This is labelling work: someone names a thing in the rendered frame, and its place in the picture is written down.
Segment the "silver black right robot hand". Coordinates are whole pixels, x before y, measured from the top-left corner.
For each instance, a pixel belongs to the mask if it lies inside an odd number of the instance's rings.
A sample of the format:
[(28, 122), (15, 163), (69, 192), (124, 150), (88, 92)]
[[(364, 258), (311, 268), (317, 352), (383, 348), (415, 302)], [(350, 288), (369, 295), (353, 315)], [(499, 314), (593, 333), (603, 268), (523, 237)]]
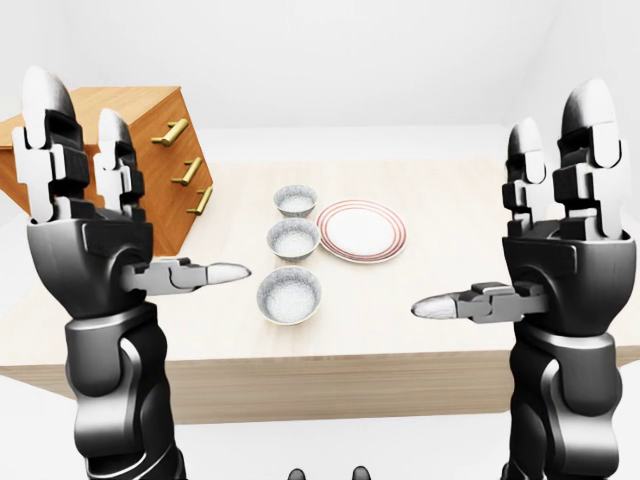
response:
[(621, 215), (628, 145), (603, 80), (571, 92), (557, 145), (560, 166), (551, 170), (532, 119), (511, 131), (502, 187), (512, 213), (502, 240), (510, 284), (428, 297), (413, 315), (523, 322), (567, 337), (607, 331), (631, 296), (636, 246)]

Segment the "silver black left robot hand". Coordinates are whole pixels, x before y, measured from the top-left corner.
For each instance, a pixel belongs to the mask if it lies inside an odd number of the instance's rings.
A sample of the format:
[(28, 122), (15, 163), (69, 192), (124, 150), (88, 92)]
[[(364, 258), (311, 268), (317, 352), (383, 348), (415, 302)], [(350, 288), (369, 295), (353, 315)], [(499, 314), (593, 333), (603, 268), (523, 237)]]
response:
[(117, 314), (148, 295), (250, 276), (236, 263), (154, 259), (153, 227), (139, 205), (143, 174), (116, 111), (102, 110), (99, 151), (89, 157), (66, 87), (32, 66), (23, 80), (22, 117), (12, 140), (17, 180), (28, 192), (29, 248), (42, 283), (72, 318)]

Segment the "grey patterned bowl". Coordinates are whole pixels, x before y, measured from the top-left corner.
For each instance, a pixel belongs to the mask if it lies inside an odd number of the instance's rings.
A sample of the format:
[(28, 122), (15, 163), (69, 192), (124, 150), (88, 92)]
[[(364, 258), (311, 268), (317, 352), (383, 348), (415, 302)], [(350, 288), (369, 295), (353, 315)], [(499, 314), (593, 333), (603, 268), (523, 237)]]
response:
[(287, 218), (274, 224), (267, 233), (267, 244), (280, 259), (298, 262), (308, 258), (320, 243), (318, 227), (309, 220)]
[(285, 217), (306, 218), (314, 209), (318, 195), (305, 185), (288, 185), (280, 188), (273, 197), (279, 212)]
[(322, 289), (317, 277), (302, 267), (282, 267), (260, 283), (256, 299), (264, 317), (278, 325), (304, 322), (318, 309)]

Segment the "white plate with red rings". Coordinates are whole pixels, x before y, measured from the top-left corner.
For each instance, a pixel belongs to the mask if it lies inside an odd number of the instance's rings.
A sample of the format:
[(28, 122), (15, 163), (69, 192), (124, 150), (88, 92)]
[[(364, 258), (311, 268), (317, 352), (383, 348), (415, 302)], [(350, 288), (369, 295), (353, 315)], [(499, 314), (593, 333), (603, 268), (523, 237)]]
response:
[(335, 202), (318, 214), (316, 226), (329, 253), (354, 263), (381, 263), (406, 246), (407, 228), (399, 214), (370, 200)]

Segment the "wooden cabinet drawer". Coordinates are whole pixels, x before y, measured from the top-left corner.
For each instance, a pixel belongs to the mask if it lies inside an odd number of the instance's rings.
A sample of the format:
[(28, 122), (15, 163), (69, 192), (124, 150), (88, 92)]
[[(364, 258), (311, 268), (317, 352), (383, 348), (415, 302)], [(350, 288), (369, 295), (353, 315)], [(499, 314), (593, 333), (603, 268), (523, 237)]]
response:
[(175, 122), (182, 118), (186, 118), (189, 121), (189, 126), (176, 141), (178, 141), (179, 145), (191, 144), (200, 148), (194, 123), (186, 107), (181, 90), (177, 88), (131, 125), (131, 135), (136, 152), (150, 151), (151, 138), (162, 137), (169, 130), (167, 126), (169, 122)]
[(153, 254), (155, 256), (176, 255), (198, 217), (186, 212), (197, 205), (199, 198), (195, 193), (187, 195), (166, 196), (152, 191), (144, 196), (147, 220), (153, 224)]
[[(197, 158), (200, 158), (201, 162), (192, 174), (189, 184), (181, 183), (180, 180), (186, 176)], [(150, 151), (143, 159), (146, 161), (144, 175), (147, 197), (152, 191), (166, 196), (189, 196), (212, 185), (204, 154), (198, 146), (179, 145), (178, 141), (169, 147), (151, 143)]]

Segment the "wooden cabinet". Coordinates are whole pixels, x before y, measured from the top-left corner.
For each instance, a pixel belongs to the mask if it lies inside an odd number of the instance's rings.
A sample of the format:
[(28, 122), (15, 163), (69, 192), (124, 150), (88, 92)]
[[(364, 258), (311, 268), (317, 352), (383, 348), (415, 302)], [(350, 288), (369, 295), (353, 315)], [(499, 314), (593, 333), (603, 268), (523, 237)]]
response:
[[(82, 127), (85, 152), (88, 156), (90, 183), (84, 189), (85, 200), (93, 202), (98, 207), (105, 205), (104, 198), (100, 196), (96, 190), (93, 162), (93, 157), (99, 152), (98, 125), (101, 111), (109, 108), (119, 113), (128, 127), (133, 143), (131, 125), (177, 88), (176, 86), (83, 87), (70, 93), (70, 100), (75, 111), (76, 121)], [(144, 176), (145, 195), (147, 195), (144, 175), (146, 161), (143, 157), (148, 153), (149, 151), (142, 153), (136, 152), (137, 168)], [(140, 207), (146, 211), (143, 200), (144, 196), (140, 199)]]

